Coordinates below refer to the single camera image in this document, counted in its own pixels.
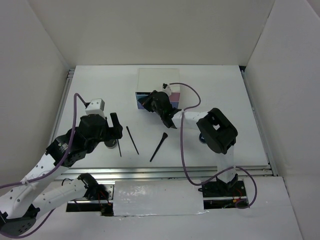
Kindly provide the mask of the black round powder jar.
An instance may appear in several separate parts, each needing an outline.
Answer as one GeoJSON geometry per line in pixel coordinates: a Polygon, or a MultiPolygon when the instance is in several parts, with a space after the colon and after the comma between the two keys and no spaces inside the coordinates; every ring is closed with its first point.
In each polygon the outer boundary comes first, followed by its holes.
{"type": "Polygon", "coordinates": [[[105,141],[104,145],[108,149],[113,149],[113,148],[115,148],[117,146],[117,140],[116,139],[112,139],[112,140],[105,141]]]}

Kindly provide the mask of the pink drawer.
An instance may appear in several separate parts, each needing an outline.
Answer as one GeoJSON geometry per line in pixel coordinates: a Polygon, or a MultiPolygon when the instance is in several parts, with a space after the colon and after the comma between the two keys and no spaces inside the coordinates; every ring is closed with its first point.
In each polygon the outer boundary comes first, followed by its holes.
{"type": "Polygon", "coordinates": [[[173,92],[170,96],[169,96],[169,100],[171,102],[179,102],[180,100],[180,93],[179,92],[173,92]]]}

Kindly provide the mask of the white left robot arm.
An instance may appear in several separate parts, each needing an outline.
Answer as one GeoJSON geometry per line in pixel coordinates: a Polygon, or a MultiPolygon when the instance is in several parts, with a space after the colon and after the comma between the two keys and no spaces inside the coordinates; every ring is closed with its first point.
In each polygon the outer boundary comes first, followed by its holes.
{"type": "Polygon", "coordinates": [[[109,193],[89,173],[49,192],[45,189],[77,161],[92,153],[99,143],[121,139],[123,127],[115,112],[110,114],[113,126],[99,114],[80,118],[75,129],[58,136],[47,148],[36,166],[6,194],[0,197],[0,232],[6,237],[21,238],[44,214],[78,198],[107,199],[109,193]]]}

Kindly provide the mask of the light blue drawer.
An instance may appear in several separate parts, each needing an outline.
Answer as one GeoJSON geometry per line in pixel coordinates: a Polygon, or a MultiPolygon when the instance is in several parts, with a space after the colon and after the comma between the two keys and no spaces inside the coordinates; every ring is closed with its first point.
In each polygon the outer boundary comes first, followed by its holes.
{"type": "Polygon", "coordinates": [[[146,97],[148,97],[150,95],[151,92],[136,92],[135,93],[135,97],[136,97],[136,104],[137,104],[137,109],[138,110],[142,110],[144,109],[143,107],[143,100],[146,97]]]}

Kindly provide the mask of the black fan makeup brush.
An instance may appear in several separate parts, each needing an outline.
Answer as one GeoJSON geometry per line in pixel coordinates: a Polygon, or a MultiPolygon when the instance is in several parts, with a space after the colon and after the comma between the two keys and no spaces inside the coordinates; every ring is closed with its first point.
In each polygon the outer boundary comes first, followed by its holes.
{"type": "Polygon", "coordinates": [[[165,139],[166,139],[167,137],[168,137],[168,134],[167,134],[166,132],[164,132],[164,133],[162,134],[162,137],[161,137],[161,140],[160,140],[159,144],[157,145],[154,153],[152,154],[152,156],[151,156],[151,158],[150,158],[150,160],[149,160],[150,162],[153,161],[155,155],[157,154],[157,152],[159,151],[161,145],[163,144],[163,142],[165,141],[165,139]]]}

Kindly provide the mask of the white drawer cabinet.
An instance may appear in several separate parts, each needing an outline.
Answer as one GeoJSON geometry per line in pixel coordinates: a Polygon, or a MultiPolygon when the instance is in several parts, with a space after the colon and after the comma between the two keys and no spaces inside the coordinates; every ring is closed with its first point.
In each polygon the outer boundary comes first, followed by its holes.
{"type": "MultiPolygon", "coordinates": [[[[139,68],[137,87],[135,92],[161,92],[163,84],[179,83],[180,70],[178,68],[139,68]]],[[[179,85],[170,86],[172,93],[180,93],[179,85]]]]}

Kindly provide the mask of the navy round compact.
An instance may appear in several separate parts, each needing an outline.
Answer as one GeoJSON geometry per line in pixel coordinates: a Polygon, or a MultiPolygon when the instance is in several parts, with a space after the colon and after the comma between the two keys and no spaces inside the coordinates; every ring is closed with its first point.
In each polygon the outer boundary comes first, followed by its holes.
{"type": "Polygon", "coordinates": [[[203,137],[202,134],[199,135],[198,139],[202,144],[206,144],[206,140],[205,140],[205,138],[203,137]]]}

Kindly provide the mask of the white foam block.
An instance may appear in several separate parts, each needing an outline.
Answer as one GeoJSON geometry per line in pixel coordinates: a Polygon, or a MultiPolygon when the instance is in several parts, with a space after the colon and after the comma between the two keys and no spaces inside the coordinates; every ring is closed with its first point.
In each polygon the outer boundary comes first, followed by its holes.
{"type": "Polygon", "coordinates": [[[204,213],[199,187],[187,180],[116,181],[113,213],[120,217],[204,213]]]}

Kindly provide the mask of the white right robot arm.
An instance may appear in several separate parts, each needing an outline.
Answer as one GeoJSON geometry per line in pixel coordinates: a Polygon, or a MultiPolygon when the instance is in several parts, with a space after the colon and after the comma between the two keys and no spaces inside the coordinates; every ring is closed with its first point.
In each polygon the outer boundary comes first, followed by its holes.
{"type": "Polygon", "coordinates": [[[154,90],[149,95],[137,100],[148,112],[156,113],[167,128],[185,128],[199,131],[199,138],[217,155],[216,176],[218,192],[223,196],[230,195],[235,190],[238,181],[234,160],[227,157],[233,151],[238,131],[230,120],[216,107],[205,112],[188,111],[190,108],[179,109],[170,102],[165,91],[154,90]]]}

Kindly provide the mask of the purple drawer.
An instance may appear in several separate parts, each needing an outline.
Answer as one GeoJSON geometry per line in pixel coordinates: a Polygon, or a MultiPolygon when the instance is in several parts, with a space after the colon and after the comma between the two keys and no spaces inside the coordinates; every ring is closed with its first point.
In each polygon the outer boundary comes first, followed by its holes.
{"type": "Polygon", "coordinates": [[[171,101],[170,102],[173,108],[179,108],[179,101],[171,101]]]}

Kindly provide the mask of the aluminium rail frame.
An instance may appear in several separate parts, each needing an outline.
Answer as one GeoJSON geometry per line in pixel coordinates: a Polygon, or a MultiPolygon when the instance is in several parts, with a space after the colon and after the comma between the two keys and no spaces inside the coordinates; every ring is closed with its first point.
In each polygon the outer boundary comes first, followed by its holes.
{"type": "MultiPolygon", "coordinates": [[[[273,176],[270,165],[242,167],[252,176],[273,176]]],[[[189,167],[188,175],[191,178],[205,179],[216,174],[217,167],[189,167]]],[[[184,179],[186,177],[183,167],[152,167],[152,168],[70,168],[59,175],[55,180],[62,181],[65,178],[74,179],[80,174],[89,173],[96,180],[162,180],[184,179]]]]}

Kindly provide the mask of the thin black makeup brush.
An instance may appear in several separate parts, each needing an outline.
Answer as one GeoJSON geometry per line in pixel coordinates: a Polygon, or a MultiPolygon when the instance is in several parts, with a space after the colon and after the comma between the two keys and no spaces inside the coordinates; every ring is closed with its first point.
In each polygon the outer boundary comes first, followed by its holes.
{"type": "Polygon", "coordinates": [[[129,129],[128,126],[126,126],[126,130],[127,130],[127,133],[128,133],[128,135],[129,135],[129,137],[130,137],[130,140],[131,140],[131,142],[132,142],[132,144],[133,144],[133,147],[134,147],[136,153],[139,155],[140,153],[139,153],[139,151],[138,151],[138,148],[137,148],[137,146],[136,146],[136,144],[135,144],[135,141],[134,141],[134,139],[133,139],[133,136],[132,136],[132,134],[131,134],[130,129],[129,129]]]}

